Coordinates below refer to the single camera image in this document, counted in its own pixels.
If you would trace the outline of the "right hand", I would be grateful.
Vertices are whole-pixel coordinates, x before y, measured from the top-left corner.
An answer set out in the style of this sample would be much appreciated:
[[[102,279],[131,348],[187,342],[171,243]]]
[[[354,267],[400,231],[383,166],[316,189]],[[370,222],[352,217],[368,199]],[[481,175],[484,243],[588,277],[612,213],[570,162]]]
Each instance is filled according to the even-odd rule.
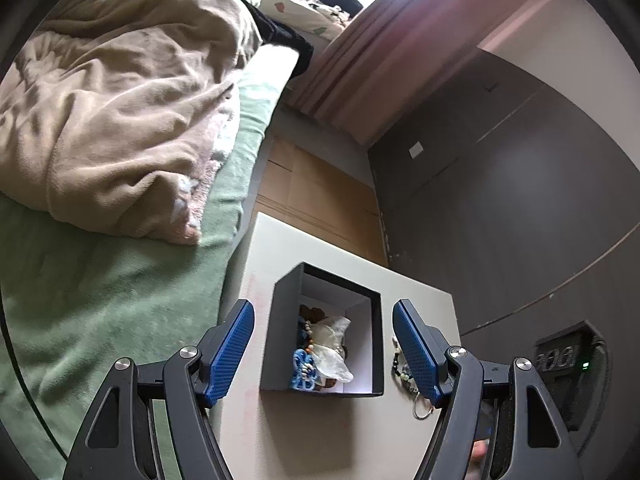
[[[474,442],[466,470],[465,480],[482,480],[483,471],[487,462],[487,455],[490,449],[490,440],[477,440]]]

